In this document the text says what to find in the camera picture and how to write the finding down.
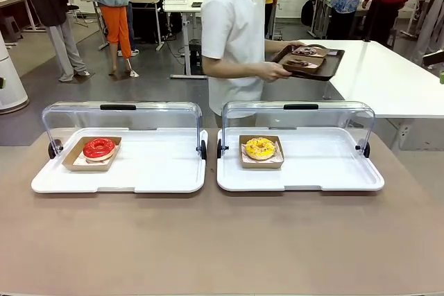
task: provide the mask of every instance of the red frosted donut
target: red frosted donut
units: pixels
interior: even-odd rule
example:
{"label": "red frosted donut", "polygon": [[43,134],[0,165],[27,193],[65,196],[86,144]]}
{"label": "red frosted donut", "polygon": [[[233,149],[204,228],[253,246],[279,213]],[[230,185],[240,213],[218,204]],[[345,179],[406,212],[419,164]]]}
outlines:
{"label": "red frosted donut", "polygon": [[83,147],[83,154],[87,160],[98,162],[109,159],[116,149],[113,140],[97,138],[88,142]]}

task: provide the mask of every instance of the yellow frosted donut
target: yellow frosted donut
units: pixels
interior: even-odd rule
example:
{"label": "yellow frosted donut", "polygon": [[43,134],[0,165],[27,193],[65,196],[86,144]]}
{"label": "yellow frosted donut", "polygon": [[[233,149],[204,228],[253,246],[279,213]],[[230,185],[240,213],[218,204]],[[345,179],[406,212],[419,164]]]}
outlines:
{"label": "yellow frosted donut", "polygon": [[265,138],[253,138],[245,145],[246,153],[252,159],[265,160],[275,154],[276,147],[273,142]]}

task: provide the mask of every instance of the black tray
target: black tray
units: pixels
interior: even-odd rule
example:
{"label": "black tray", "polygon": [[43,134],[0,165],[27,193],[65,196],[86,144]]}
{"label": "black tray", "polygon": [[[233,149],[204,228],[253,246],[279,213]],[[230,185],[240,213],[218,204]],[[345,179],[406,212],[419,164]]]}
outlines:
{"label": "black tray", "polygon": [[[324,46],[311,44],[307,46],[316,46],[318,48],[326,49]],[[280,51],[272,60],[272,62],[280,62],[282,58],[293,52],[298,46],[288,45],[282,51]],[[294,71],[291,72],[291,76],[294,78],[302,78],[317,81],[328,81],[336,75],[336,71],[341,63],[342,57],[344,56],[344,50],[330,50],[330,52],[325,56],[324,62],[318,68],[316,73],[307,73],[304,71]]]}

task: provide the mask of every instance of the clear plastic cover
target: clear plastic cover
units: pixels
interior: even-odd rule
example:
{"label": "clear plastic cover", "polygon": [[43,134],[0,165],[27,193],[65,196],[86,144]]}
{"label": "clear plastic cover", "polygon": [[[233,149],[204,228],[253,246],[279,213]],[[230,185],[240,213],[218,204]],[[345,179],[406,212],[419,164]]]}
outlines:
{"label": "clear plastic cover", "polygon": [[182,102],[58,102],[48,106],[42,120],[53,151],[84,129],[151,131],[195,129],[197,152],[200,152],[200,117],[197,104]]}
{"label": "clear plastic cover", "polygon": [[342,129],[351,135],[356,150],[363,154],[374,123],[374,111],[360,102],[231,102],[223,109],[221,153],[229,148],[226,135],[231,129],[247,127],[287,133],[310,128]]}

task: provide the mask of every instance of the man's right hand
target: man's right hand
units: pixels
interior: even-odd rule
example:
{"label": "man's right hand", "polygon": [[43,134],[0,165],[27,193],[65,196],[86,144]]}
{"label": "man's right hand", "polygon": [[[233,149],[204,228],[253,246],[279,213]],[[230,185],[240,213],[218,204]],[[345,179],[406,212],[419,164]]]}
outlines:
{"label": "man's right hand", "polygon": [[288,79],[291,73],[286,71],[281,64],[275,62],[263,62],[257,64],[257,76],[266,82],[273,82],[277,79]]}

